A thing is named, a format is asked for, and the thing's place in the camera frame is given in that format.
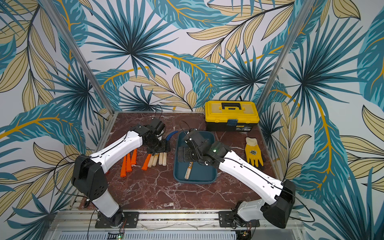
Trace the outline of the blue blade wooden sickle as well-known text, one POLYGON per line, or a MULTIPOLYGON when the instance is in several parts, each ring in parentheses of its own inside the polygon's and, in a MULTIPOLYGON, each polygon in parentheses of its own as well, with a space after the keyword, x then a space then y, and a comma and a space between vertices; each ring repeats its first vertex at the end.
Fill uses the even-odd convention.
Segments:
MULTIPOLYGON (((179 131, 173 131, 171 132, 170 134, 167 135, 166 137, 166 140, 167 141, 170 141, 170 139, 172 138, 173 135, 175 135, 176 133, 178 133, 179 131)), ((163 163, 162 163, 163 166, 166 166, 167 165, 167 153, 163 153, 163 163)))

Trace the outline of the wooden sickle labelled handle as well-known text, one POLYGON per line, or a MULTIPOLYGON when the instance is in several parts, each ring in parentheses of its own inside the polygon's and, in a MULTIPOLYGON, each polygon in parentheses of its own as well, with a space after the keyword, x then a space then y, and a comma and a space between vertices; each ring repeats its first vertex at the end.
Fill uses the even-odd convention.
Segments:
POLYGON ((155 167, 155 166, 157 165, 158 158, 159 158, 159 154, 156 154, 156 155, 154 156, 153 163, 152 163, 152 166, 153 166, 153 167, 155 167))

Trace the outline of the teal plastic tray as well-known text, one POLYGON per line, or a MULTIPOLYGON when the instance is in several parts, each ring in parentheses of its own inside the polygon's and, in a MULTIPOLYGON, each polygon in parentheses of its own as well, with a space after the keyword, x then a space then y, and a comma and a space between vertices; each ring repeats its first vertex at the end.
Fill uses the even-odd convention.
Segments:
POLYGON ((191 173, 188 179, 185 179, 185 175, 187 173, 190 159, 185 160, 184 157, 178 156, 179 148, 186 147, 189 151, 190 148, 183 141, 183 138, 186 136, 185 133, 180 133, 177 140, 176 151, 175 151, 175 162, 174 162, 174 178, 176 181, 183 184, 212 184, 216 181, 218 172, 212 166, 202 166, 199 163, 193 163, 191 173))

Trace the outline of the wooden sickle yellow label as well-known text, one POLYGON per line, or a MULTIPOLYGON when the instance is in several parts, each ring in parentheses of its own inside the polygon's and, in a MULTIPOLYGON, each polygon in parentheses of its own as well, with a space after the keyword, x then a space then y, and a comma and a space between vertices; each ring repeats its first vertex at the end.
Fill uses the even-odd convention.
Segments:
POLYGON ((193 162, 189 162, 188 168, 187 168, 185 176, 184 176, 185 180, 188 180, 190 178, 193 164, 194 164, 193 162))

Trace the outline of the wooden handle sickle plain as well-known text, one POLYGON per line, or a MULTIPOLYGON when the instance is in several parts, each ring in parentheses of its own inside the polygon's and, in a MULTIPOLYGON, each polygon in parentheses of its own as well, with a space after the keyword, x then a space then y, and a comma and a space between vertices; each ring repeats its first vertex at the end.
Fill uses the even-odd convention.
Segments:
POLYGON ((154 161, 155 155, 151 155, 149 162, 148 162, 148 168, 151 168, 153 166, 153 161, 154 161))

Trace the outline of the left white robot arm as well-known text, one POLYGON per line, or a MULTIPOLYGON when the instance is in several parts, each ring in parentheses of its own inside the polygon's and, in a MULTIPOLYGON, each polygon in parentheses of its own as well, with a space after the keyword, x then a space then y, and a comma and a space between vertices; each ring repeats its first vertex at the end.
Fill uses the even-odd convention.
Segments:
POLYGON ((168 152, 167 140, 159 139, 164 134, 165 127, 160 119, 153 118, 147 125, 138 124, 132 127, 104 149, 90 156, 78 156, 75 160, 72 185, 84 194, 104 217, 120 217, 121 207, 108 191, 106 173, 120 159, 142 145, 147 147, 150 154, 168 152))

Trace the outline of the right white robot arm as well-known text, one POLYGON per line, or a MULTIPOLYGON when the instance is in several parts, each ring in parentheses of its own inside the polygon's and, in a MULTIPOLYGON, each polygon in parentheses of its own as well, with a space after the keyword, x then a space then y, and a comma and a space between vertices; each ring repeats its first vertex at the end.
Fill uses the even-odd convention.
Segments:
POLYGON ((293 182, 282 182, 268 176, 252 167, 222 142, 210 143, 196 129, 181 132, 180 137, 184 143, 183 153, 189 161, 225 172, 260 196, 256 201, 238 202, 229 215, 231 222, 241 226, 252 221, 266 220, 280 229, 287 226, 296 199, 296 186, 293 182))

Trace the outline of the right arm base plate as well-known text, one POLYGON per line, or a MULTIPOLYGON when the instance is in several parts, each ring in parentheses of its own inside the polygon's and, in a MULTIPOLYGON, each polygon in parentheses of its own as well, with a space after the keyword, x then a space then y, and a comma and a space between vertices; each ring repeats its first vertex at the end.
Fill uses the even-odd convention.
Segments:
POLYGON ((259 220, 251 220, 246 222, 232 211, 219 211, 219 224, 221 228, 258 228, 260 227, 259 220))

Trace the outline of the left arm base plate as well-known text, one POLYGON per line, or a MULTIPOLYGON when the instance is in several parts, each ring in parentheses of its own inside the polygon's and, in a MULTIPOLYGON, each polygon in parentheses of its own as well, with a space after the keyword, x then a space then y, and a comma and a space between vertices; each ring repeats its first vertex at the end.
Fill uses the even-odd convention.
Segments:
POLYGON ((111 218, 107 218, 102 213, 98 213, 95 225, 96 229, 134 229, 137 227, 139 212, 117 212, 111 218))

